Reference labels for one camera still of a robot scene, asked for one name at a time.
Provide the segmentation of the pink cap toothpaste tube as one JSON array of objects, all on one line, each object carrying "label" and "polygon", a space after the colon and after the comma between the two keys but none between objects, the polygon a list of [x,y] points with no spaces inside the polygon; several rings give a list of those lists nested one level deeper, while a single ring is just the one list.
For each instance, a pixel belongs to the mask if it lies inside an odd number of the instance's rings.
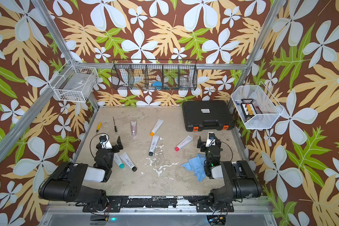
[{"label": "pink cap toothpaste tube", "polygon": [[186,136],[176,147],[175,151],[178,152],[180,149],[182,149],[184,146],[186,146],[188,143],[190,143],[193,140],[191,136]]}]

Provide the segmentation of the blue microfiber cloth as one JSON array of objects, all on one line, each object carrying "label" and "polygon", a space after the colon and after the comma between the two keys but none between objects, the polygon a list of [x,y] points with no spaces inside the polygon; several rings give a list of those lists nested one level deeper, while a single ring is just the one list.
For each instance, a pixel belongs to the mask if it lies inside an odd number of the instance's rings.
[{"label": "blue microfiber cloth", "polygon": [[198,153],[196,157],[189,159],[187,163],[184,163],[181,166],[188,171],[193,171],[194,175],[197,177],[197,180],[201,182],[206,178],[204,169],[205,161],[205,154]]}]

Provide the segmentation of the dark cap toothpaste tube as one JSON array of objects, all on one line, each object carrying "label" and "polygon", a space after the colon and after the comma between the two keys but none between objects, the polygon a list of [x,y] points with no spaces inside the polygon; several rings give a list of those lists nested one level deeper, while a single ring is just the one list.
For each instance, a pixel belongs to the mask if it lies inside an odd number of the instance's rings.
[{"label": "dark cap toothpaste tube", "polygon": [[155,149],[156,149],[156,146],[157,146],[157,143],[159,141],[159,138],[160,138],[160,136],[153,135],[151,145],[150,145],[150,149],[149,149],[149,154],[148,154],[149,156],[153,156]]}]

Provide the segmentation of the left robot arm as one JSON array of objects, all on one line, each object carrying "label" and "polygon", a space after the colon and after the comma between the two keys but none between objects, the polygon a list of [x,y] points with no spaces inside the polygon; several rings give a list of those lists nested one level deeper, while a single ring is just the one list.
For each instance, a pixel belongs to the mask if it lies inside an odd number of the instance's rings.
[{"label": "left robot arm", "polygon": [[95,164],[63,163],[40,185],[39,197],[48,201],[75,202],[84,212],[106,212],[111,204],[106,191],[83,185],[84,181],[105,183],[112,174],[115,153],[123,149],[121,138],[110,145],[109,136],[100,134]]}]

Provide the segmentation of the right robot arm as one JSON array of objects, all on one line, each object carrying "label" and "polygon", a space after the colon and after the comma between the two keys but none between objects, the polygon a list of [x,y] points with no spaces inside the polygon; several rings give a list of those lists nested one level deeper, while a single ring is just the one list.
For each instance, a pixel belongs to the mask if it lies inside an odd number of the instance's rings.
[{"label": "right robot arm", "polygon": [[232,162],[220,159],[222,144],[212,133],[206,141],[201,138],[197,141],[197,148],[205,153],[205,175],[210,179],[224,180],[223,187],[212,189],[207,199],[196,203],[197,212],[234,212],[233,201],[242,202],[261,196],[260,183],[246,160]]}]

